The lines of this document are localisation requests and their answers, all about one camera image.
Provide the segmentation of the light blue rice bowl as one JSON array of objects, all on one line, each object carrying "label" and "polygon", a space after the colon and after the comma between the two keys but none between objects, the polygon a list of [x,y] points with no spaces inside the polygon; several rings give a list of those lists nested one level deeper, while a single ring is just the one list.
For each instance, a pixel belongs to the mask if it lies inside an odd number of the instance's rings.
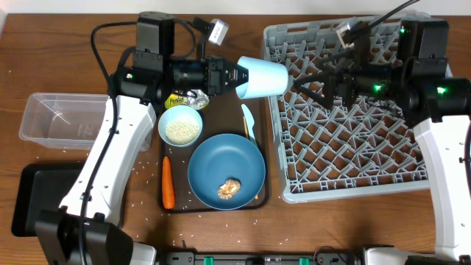
[{"label": "light blue rice bowl", "polygon": [[166,110],[157,128],[160,138],[175,147],[192,145],[202,132],[202,117],[192,107],[176,106]]}]

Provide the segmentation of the light blue cup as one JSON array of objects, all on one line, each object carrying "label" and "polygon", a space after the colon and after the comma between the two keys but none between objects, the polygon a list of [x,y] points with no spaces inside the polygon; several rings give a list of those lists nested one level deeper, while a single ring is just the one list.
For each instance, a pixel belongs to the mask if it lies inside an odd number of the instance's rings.
[{"label": "light blue cup", "polygon": [[251,57],[240,57],[237,64],[248,69],[248,89],[239,99],[279,96],[288,89],[288,70],[284,65]]}]

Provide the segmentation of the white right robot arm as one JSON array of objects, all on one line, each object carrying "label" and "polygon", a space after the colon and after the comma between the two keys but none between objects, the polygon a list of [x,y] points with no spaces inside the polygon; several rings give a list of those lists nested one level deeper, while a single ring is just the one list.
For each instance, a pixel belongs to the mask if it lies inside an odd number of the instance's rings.
[{"label": "white right robot arm", "polygon": [[339,34],[349,68],[297,79],[294,88],[330,108],[359,96],[392,100],[419,144],[430,183],[436,225],[431,255],[395,247],[365,247],[357,264],[468,264],[470,262],[470,81],[447,75],[449,25],[438,18],[400,23],[400,64],[367,60],[372,25],[358,22]]}]

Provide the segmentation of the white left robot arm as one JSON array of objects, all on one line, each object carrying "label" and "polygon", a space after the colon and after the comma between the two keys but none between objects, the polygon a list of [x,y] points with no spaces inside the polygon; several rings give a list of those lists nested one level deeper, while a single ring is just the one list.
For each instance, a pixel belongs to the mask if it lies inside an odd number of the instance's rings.
[{"label": "white left robot arm", "polygon": [[142,12],[135,28],[136,44],[122,52],[115,72],[105,73],[105,115],[82,171],[58,208],[41,211],[35,222],[49,264],[156,264],[156,249],[121,229],[137,154],[172,93],[215,96],[248,80],[244,67],[205,53],[227,34],[219,19]]}]

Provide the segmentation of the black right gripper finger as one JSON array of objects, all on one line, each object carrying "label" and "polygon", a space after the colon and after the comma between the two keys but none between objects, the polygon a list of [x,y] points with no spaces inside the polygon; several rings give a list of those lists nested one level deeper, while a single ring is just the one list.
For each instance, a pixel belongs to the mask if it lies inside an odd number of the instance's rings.
[{"label": "black right gripper finger", "polygon": [[324,82],[328,77],[330,73],[328,71],[323,71],[320,72],[316,75],[308,75],[306,77],[303,77],[301,79],[296,79],[293,83],[294,86],[301,86],[304,85],[305,83],[310,83],[310,82]]},{"label": "black right gripper finger", "polygon": [[326,104],[327,102],[325,101],[325,98],[322,97],[320,94],[317,92],[314,92],[306,87],[303,86],[303,84],[300,84],[298,82],[293,83],[294,88],[299,91],[302,94],[305,94],[307,97],[311,98],[315,102],[319,104]]}]

